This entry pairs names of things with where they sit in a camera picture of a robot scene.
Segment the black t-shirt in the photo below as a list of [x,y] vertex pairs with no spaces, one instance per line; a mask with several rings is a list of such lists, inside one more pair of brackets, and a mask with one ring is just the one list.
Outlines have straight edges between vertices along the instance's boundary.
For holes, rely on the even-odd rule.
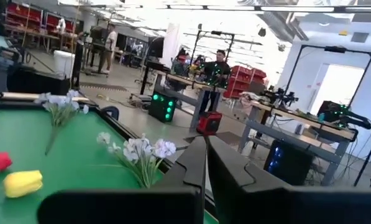
[[215,75],[217,72],[221,75],[229,75],[231,68],[227,62],[207,62],[204,66],[204,74],[209,78]]

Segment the white bucket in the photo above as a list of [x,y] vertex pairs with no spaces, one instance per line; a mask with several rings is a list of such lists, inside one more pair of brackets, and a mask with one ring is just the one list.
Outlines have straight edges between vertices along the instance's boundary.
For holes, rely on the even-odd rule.
[[55,73],[62,78],[71,78],[75,55],[61,50],[54,51]]

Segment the pool table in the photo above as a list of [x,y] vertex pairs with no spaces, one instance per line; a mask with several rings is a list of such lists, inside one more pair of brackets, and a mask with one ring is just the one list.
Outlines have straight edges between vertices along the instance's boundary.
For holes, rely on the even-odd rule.
[[[79,114],[65,126],[49,153],[44,151],[52,130],[50,114],[32,102],[37,95],[7,93],[0,101],[0,152],[8,152],[13,164],[0,172],[0,224],[37,223],[36,211],[41,201],[63,189],[135,189],[136,180],[126,170],[99,166],[117,164],[96,142],[100,132],[111,134],[111,139],[122,145],[137,136],[97,106],[88,114]],[[87,98],[80,101],[92,103]],[[159,176],[172,163],[161,163]],[[20,198],[6,198],[2,181],[10,172],[40,170],[43,187]],[[206,196],[205,223],[217,223],[214,204]]]

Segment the yellow tulip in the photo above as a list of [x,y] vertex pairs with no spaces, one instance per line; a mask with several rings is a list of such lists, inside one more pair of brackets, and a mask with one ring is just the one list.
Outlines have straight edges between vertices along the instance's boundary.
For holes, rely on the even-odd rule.
[[33,193],[43,186],[39,170],[14,172],[4,179],[6,197],[16,198]]

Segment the flower stem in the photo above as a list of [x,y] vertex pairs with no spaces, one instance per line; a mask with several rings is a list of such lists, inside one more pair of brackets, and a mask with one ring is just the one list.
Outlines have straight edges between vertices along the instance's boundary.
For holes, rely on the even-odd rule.
[[59,130],[58,127],[53,127],[53,130],[51,132],[50,139],[48,140],[48,144],[47,144],[46,151],[45,151],[46,156],[54,145],[55,138],[57,138],[57,135],[58,135],[58,130]]

